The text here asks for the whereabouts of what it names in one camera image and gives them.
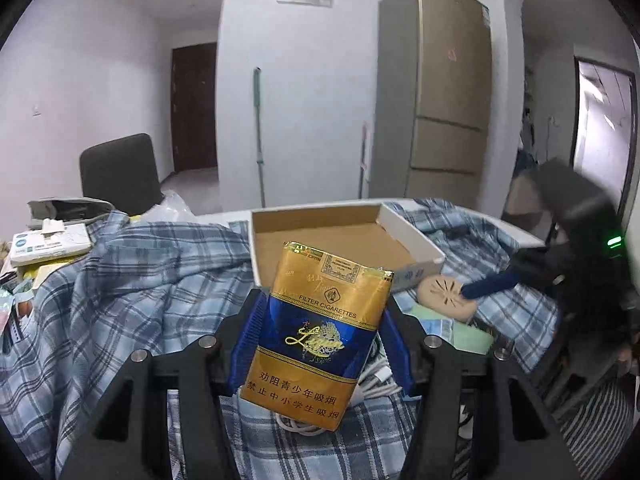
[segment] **chair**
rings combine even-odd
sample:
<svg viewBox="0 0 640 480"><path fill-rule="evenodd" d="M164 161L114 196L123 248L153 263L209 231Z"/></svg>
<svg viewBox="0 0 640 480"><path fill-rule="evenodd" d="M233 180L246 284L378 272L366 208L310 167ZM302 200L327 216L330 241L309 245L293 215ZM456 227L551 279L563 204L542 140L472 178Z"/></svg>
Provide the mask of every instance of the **chair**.
<svg viewBox="0 0 640 480"><path fill-rule="evenodd" d="M87 148L80 155L82 194L111 202L128 215L148 211L164 198L151 137L136 134Z"/></svg>

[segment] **round beige object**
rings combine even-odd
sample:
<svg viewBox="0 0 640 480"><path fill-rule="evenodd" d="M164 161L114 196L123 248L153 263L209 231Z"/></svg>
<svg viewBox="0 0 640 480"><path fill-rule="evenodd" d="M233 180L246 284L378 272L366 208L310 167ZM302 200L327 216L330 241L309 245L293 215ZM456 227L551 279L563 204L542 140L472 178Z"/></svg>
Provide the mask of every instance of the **round beige object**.
<svg viewBox="0 0 640 480"><path fill-rule="evenodd" d="M429 276L418 285L418 303L462 323L476 314L476 302L460 296L462 283L449 276Z"/></svg>

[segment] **open box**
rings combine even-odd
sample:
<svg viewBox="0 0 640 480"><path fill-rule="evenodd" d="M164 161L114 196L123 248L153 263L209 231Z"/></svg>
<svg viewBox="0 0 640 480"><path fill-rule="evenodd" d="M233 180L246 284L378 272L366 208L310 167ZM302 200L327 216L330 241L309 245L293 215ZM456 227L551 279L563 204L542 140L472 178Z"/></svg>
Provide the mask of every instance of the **open box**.
<svg viewBox="0 0 640 480"><path fill-rule="evenodd" d="M295 206L251 214L254 280L271 286L285 242L298 242L366 267L395 272L392 292L439 274L445 255L425 235L383 204Z"/></svg>

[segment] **striped fabric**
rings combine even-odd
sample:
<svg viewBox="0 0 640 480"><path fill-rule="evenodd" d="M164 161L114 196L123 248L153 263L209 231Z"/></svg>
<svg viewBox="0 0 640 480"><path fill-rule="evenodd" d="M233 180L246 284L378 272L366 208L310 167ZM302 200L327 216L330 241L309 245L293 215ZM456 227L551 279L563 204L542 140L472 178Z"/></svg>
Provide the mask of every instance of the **striped fabric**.
<svg viewBox="0 0 640 480"><path fill-rule="evenodd" d="M464 282L499 270L517 248L492 224L446 202L397 210L445 251L444 272ZM130 225L113 212L92 230L92 252L48 277L25 339L0 355L0 416L46 480L60 474L98 399L134 349L178 351L215 332L252 287L244 225ZM412 301L411 294L399 294L403 301ZM479 317L515 341L516 358L529 370L551 342L556 309L540 293L518 286L481 301ZM168 426L174 478L180 479L176 395L169 395ZM616 394L597 399L563 428L574 439L571 449L586 478L595 478L587 469L606 468L629 428L629 410ZM238 396L221 400L246 480L394 478L415 424L415 403L400 395L350 408L335 433L313 437L281 430L272 413Z"/></svg>

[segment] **white cable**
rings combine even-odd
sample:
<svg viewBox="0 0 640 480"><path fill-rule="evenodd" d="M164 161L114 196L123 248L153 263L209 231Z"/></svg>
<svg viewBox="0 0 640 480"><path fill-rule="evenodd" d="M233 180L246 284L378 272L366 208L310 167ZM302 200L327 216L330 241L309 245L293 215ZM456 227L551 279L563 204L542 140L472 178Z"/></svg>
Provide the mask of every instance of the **white cable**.
<svg viewBox="0 0 640 480"><path fill-rule="evenodd" d="M400 390L402 390L402 387L398 386L394 381L388 359L381 357L364 368L360 374L358 383L351 395L349 406L356 406L368 399L388 397L398 393ZM315 436L326 431L324 428L305 424L304 422L293 420L279 413L276 413L275 416L278 426L291 433L297 433L303 436Z"/></svg>

